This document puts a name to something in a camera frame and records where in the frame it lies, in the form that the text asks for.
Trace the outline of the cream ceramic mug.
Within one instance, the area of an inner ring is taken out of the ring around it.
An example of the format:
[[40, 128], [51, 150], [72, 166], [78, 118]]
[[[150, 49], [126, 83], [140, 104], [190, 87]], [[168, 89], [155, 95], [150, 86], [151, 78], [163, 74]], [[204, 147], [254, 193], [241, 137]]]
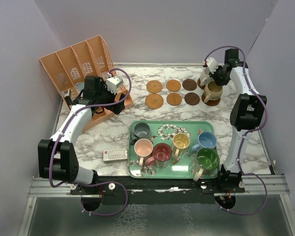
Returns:
[[200, 75], [200, 86], [205, 86], [206, 84], [214, 81], [210, 76], [210, 69], [208, 67], [204, 68]]

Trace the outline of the tan ceramic mug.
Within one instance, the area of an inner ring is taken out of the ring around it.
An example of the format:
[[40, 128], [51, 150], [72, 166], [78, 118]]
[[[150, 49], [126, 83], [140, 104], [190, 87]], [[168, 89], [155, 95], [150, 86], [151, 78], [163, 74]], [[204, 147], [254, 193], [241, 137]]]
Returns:
[[204, 88], [204, 102], [208, 103], [210, 101], [217, 101], [221, 98], [223, 93], [223, 87], [221, 85], [217, 85], [215, 81], [211, 81], [206, 84]]

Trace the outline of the dark walnut wooden coaster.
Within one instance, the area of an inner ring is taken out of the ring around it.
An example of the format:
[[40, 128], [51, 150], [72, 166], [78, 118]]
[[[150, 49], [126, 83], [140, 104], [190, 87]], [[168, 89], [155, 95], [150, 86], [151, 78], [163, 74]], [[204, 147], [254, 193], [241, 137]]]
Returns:
[[197, 83], [192, 79], [186, 79], [182, 82], [182, 86], [185, 90], [193, 91], [197, 88]]

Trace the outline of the orange wooden coaster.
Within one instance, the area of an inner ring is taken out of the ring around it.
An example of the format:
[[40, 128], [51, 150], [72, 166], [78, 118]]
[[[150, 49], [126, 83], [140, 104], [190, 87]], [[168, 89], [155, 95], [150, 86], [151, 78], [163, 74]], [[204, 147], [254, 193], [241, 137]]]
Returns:
[[179, 91], [181, 89], [181, 84], [180, 84], [180, 82], [178, 80], [171, 79], [166, 83], [166, 88], [169, 91], [176, 92], [176, 91]]

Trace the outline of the light wooden coaster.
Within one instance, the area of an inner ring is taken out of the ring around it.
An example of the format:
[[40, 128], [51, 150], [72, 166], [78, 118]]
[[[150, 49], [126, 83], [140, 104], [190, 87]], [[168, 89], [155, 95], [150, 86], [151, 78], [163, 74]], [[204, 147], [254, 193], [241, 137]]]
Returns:
[[172, 106], [178, 106], [182, 102], [182, 97], [178, 93], [170, 93], [166, 98], [168, 104]]

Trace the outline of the blue ceramic mug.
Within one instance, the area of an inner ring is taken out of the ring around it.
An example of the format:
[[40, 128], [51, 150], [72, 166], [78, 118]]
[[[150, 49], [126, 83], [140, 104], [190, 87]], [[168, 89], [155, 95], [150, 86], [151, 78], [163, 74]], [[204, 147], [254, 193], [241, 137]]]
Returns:
[[216, 144], [216, 136], [209, 131], [204, 131], [198, 135], [194, 145], [191, 147], [191, 152], [196, 153], [204, 148], [215, 149]]

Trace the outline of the green floral tray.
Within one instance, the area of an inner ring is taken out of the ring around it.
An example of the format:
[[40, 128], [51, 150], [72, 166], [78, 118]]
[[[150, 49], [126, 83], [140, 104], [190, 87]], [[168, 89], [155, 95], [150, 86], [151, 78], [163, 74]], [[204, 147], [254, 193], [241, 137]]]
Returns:
[[192, 165], [195, 153], [191, 152], [191, 147], [197, 143], [198, 135], [201, 131], [214, 133], [214, 128], [207, 121], [174, 121], [174, 120], [143, 120], [151, 129], [152, 142], [166, 143], [173, 145], [173, 137], [177, 133], [184, 133], [190, 138], [190, 146], [187, 151], [179, 157], [177, 161], [172, 157], [166, 168], [156, 166], [147, 167], [139, 165], [134, 146], [128, 148], [128, 173], [133, 178], [155, 178], [155, 179], [193, 179]]

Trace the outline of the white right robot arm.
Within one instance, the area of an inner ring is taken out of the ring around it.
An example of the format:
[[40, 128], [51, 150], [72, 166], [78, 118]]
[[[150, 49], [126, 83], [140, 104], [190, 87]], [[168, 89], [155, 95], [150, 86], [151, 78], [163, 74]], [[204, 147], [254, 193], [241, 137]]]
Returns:
[[235, 46], [220, 47], [224, 48], [226, 51], [223, 65], [219, 65], [209, 56], [205, 58], [205, 64], [217, 85], [225, 86], [232, 81], [238, 93], [230, 114], [230, 124], [233, 128], [231, 145], [216, 180], [217, 189], [228, 192], [241, 180], [243, 170], [240, 161], [244, 158], [248, 140], [253, 132], [265, 126], [268, 111], [267, 97], [256, 91], [249, 77], [243, 50]]

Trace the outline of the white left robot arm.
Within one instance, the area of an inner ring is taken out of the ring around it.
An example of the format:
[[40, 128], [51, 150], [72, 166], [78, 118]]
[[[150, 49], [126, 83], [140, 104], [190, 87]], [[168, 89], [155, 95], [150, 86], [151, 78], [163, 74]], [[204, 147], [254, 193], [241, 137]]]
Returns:
[[100, 113], [98, 109], [110, 110], [116, 115], [124, 110], [124, 101], [128, 95], [122, 93], [119, 100], [115, 101], [122, 85], [123, 79], [119, 76], [108, 79], [86, 76], [79, 95], [74, 100], [66, 97], [71, 106], [69, 116], [50, 139], [41, 140], [38, 144], [40, 177], [49, 181], [82, 184], [88, 194], [98, 190], [97, 171], [79, 165], [74, 144], [93, 115]]

